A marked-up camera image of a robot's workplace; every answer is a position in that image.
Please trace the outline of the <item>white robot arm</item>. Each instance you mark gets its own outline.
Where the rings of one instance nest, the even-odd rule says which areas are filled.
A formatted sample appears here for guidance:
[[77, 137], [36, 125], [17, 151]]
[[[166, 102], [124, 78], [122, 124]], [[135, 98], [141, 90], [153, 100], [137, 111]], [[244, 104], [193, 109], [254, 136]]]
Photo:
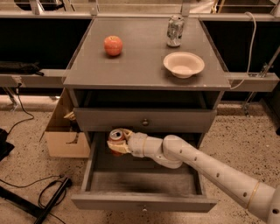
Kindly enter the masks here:
[[158, 138], [120, 128], [110, 131], [107, 144], [114, 152], [151, 158], [167, 168], [190, 165], [255, 217], [267, 224], [280, 224], [279, 187], [273, 188], [223, 164], [179, 136]]

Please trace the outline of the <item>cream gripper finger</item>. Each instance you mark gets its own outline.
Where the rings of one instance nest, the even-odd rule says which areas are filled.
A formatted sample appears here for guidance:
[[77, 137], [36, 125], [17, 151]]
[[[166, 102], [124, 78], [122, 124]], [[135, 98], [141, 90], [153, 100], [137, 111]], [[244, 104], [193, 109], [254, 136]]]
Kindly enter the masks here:
[[127, 154], [130, 153], [129, 146], [127, 145], [125, 140], [122, 141], [107, 141], [108, 147], [112, 151], [116, 151], [121, 154]]
[[134, 134], [134, 132], [131, 129], [121, 128], [121, 132], [122, 132], [122, 140], [129, 140], [130, 137]]

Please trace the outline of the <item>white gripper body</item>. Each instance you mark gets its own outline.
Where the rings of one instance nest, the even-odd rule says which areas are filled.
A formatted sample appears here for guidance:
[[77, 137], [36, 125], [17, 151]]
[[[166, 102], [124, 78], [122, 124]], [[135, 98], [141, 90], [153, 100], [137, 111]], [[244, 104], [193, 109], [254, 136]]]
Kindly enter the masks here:
[[147, 134], [144, 133], [134, 133], [130, 136], [128, 140], [129, 151], [134, 157], [143, 158], [144, 157], [144, 144]]

